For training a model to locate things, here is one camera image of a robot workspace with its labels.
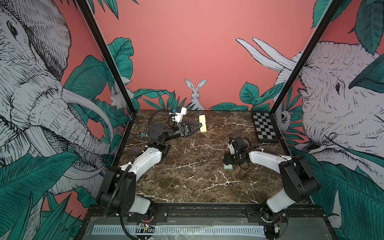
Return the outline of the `tan box base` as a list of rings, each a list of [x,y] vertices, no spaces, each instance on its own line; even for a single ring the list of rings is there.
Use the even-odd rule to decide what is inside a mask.
[[[202,124],[200,127],[200,132],[201,133],[206,133],[207,132],[207,122],[206,122],[206,116],[205,115],[200,115],[199,116],[199,122]]]

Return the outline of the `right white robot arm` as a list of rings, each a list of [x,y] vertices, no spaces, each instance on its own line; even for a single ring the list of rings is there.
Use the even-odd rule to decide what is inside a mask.
[[[225,153],[225,165],[257,164],[280,174],[283,188],[267,199],[261,208],[266,217],[278,214],[287,207],[299,203],[321,188],[314,171],[307,159],[276,155],[264,149],[247,146],[243,140],[228,143],[229,151]]]

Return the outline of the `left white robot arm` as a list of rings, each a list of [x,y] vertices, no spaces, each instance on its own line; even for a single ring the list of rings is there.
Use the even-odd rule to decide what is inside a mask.
[[[107,169],[97,196],[97,203],[104,207],[103,218],[115,213],[120,217],[138,214],[143,220],[152,220],[155,215],[154,203],[136,195],[137,181],[167,156],[169,141],[191,136],[199,132],[202,126],[201,123],[178,123],[173,128],[153,125],[144,152],[121,167]]]

